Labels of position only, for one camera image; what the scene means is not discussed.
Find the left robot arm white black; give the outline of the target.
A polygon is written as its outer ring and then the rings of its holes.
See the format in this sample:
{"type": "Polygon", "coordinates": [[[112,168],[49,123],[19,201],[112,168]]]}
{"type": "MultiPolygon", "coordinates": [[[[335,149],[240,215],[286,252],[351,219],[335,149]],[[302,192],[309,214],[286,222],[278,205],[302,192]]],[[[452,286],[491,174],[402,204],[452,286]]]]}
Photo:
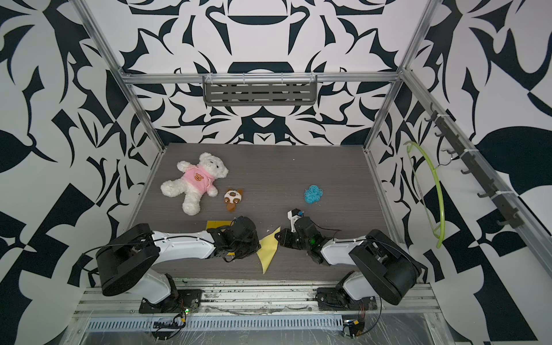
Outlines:
{"type": "Polygon", "coordinates": [[[200,306],[201,290],[178,290],[173,277],[156,272],[154,265],[216,257],[232,262],[256,254],[260,247],[253,221],[240,216],[196,233],[171,234],[138,224],[94,251],[103,296],[139,296],[140,313],[185,313],[200,306]]]}

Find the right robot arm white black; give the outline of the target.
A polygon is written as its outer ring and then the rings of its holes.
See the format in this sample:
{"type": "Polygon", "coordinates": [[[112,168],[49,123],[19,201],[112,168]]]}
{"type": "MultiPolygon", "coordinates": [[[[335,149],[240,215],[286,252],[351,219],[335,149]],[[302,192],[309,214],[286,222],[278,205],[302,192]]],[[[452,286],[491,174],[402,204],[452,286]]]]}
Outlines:
{"type": "Polygon", "coordinates": [[[423,272],[420,263],[378,229],[364,237],[335,239],[324,236],[310,218],[303,216],[275,238],[282,247],[307,252],[317,264],[356,267],[335,287],[317,290],[321,309],[356,309],[369,298],[381,298],[396,306],[423,272]]]}

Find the light yellow square paper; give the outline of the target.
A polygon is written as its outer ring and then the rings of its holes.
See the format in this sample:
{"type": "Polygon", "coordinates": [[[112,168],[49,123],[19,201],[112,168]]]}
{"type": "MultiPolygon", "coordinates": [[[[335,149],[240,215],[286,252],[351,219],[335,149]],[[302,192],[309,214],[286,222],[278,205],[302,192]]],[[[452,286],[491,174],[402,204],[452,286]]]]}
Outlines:
{"type": "Polygon", "coordinates": [[[268,267],[270,267],[270,263],[273,260],[273,257],[275,256],[275,253],[278,249],[279,242],[277,241],[275,236],[276,234],[280,233],[280,230],[281,228],[278,227],[271,234],[268,234],[266,237],[260,240],[261,247],[257,251],[257,256],[262,266],[263,275],[267,272],[268,267]]]}

